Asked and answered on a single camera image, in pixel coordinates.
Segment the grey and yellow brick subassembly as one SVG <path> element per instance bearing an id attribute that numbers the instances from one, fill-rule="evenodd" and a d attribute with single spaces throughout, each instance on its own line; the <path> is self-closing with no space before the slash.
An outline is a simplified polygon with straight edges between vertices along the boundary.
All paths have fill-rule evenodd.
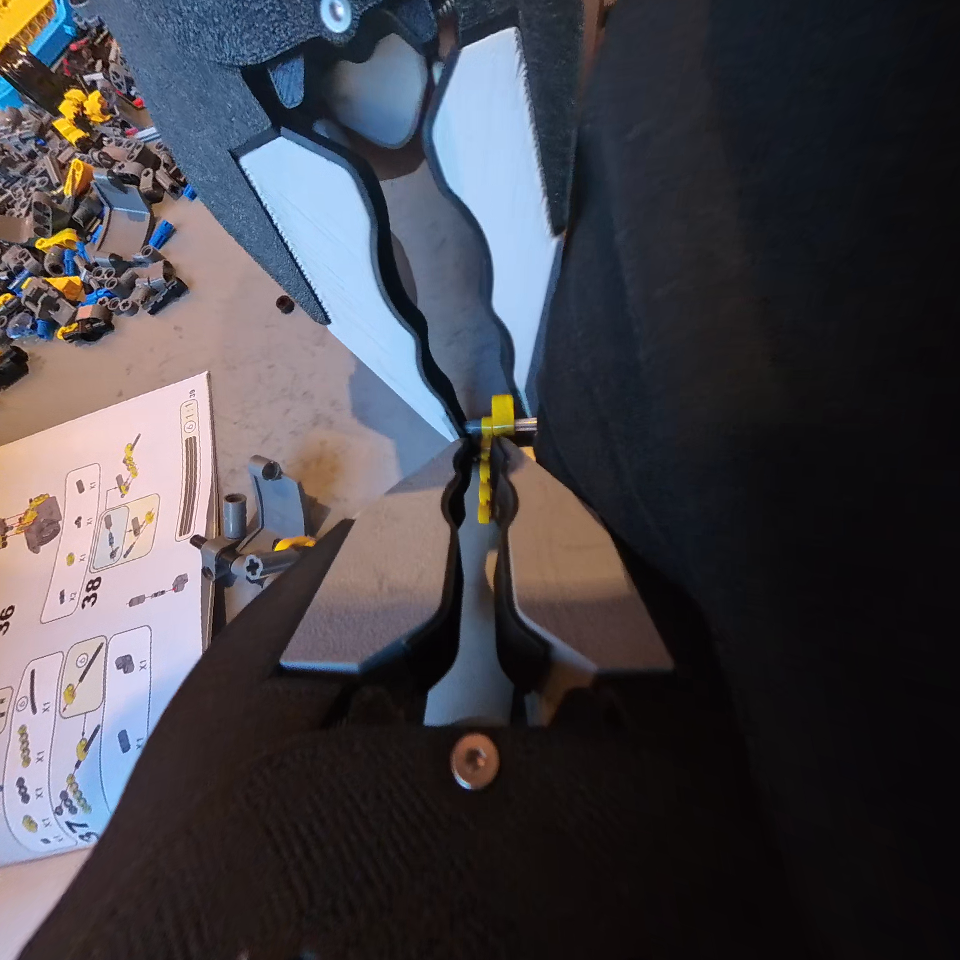
<path id="1" fill-rule="evenodd" d="M 309 499 L 282 465 L 261 455 L 247 463 L 251 498 L 224 495 L 215 510 L 214 534 L 194 534 L 201 579 L 211 586 L 264 587 L 316 544 Z"/>

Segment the grey desk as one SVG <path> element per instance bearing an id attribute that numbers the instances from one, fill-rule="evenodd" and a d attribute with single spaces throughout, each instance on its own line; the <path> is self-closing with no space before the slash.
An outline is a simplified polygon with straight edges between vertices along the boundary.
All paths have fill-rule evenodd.
<path id="1" fill-rule="evenodd" d="M 288 429 L 317 336 L 263 342 L 236 425 Z M 104 831 L 19 958 L 509 958 L 537 954 L 511 810 L 528 735 L 480 719 L 370 722 L 389 685 L 285 670 L 356 518 L 327 530 L 202 652 Z"/>

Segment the yellow five-hole beam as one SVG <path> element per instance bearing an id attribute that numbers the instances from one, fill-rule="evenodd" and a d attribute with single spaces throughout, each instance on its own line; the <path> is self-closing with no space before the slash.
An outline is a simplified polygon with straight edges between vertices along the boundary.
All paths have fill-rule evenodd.
<path id="1" fill-rule="evenodd" d="M 494 476 L 493 450 L 495 434 L 492 430 L 482 432 L 477 461 L 477 522 L 486 525 L 491 522 L 494 509 L 496 478 Z"/>

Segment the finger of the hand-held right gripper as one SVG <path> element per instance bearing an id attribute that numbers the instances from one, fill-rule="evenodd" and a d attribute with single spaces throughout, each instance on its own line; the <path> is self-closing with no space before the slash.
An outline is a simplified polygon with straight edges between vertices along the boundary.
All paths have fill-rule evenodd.
<path id="1" fill-rule="evenodd" d="M 483 298 L 500 338 L 504 378 L 517 406 L 535 409 L 533 378 L 562 239 L 549 215 L 518 26 L 450 53 L 423 132 L 441 193 L 479 241 Z"/>
<path id="2" fill-rule="evenodd" d="M 328 138 L 287 127 L 250 140 L 237 162 L 331 334 L 439 434 L 461 438 L 461 404 L 402 284 L 369 165 Z"/>

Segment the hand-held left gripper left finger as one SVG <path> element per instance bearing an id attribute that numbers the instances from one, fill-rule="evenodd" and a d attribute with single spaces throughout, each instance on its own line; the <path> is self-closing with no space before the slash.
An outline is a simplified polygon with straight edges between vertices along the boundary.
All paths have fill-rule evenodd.
<path id="1" fill-rule="evenodd" d="M 464 466 L 451 442 L 355 517 L 281 658 L 289 671 L 425 696 L 459 646 Z"/>

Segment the white instruction booklet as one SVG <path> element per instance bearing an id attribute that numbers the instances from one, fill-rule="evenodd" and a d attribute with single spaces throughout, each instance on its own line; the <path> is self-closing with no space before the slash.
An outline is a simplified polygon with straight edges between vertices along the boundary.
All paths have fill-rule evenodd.
<path id="1" fill-rule="evenodd" d="M 101 836 L 201 656 L 206 373 L 2 447 L 1 864 Z"/>

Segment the pile of small building bricks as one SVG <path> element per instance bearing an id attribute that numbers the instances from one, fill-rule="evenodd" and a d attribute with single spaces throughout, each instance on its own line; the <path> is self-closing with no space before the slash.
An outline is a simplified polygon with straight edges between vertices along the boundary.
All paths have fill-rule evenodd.
<path id="1" fill-rule="evenodd" d="M 195 191 L 122 111 L 140 106 L 131 84 L 68 69 L 23 44 L 2 49 L 2 83 L 19 98 L 2 106 L 3 392 L 27 378 L 30 345 L 93 345 L 189 293 L 157 207 Z"/>

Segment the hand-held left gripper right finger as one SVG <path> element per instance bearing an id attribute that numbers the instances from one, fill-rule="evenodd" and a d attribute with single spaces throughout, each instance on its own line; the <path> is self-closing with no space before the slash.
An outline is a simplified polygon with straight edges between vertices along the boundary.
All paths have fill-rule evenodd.
<path id="1" fill-rule="evenodd" d="M 497 654 L 521 694 L 674 670 L 606 526 L 508 438 L 491 450 Z"/>

